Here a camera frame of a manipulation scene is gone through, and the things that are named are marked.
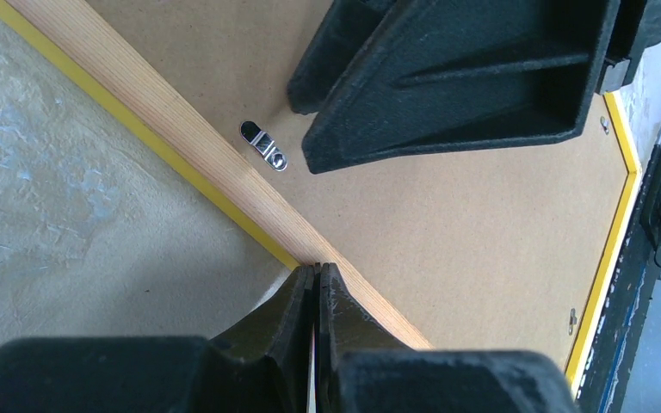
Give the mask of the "brown cardboard backing board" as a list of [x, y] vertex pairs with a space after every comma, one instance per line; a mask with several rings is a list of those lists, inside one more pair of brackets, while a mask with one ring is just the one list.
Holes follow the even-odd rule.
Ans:
[[555, 145], [396, 157], [314, 175], [286, 85], [326, 1], [92, 7], [436, 348], [564, 365], [627, 169], [605, 101]]

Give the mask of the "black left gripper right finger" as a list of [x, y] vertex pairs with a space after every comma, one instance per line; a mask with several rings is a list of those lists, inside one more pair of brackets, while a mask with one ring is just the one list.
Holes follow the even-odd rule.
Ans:
[[314, 268], [319, 412], [576, 412], [569, 385], [527, 350], [415, 350], [351, 295], [337, 265]]

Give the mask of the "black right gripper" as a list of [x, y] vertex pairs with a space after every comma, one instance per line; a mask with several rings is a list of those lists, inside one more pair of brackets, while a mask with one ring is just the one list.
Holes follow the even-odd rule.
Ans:
[[661, 42], [661, 0], [622, 1], [597, 81], [603, 95], [634, 80], [645, 49]]

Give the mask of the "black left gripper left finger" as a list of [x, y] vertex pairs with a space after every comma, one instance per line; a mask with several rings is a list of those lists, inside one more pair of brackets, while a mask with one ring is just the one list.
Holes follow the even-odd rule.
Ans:
[[214, 338], [34, 337], [0, 347], [0, 412], [303, 412], [311, 266]]

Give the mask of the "yellow wooden picture frame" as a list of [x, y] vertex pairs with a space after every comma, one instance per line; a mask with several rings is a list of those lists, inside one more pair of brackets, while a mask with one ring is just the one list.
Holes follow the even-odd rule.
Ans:
[[[0, 1], [0, 18], [280, 262], [289, 267], [334, 262], [351, 294], [397, 338], [414, 348], [436, 348], [93, 9], [93, 2]], [[575, 395], [639, 178], [621, 98], [601, 97], [608, 110], [602, 129], [616, 137], [627, 176], [584, 312], [570, 315], [575, 339], [561, 366]]]

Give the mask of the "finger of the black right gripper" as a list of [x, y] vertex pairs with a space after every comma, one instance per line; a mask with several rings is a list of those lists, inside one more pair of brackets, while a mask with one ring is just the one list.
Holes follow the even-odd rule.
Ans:
[[321, 21], [287, 84], [296, 114], [319, 111], [355, 55], [395, 0], [336, 0]]
[[396, 1], [318, 112], [313, 174], [581, 134], [616, 1]]

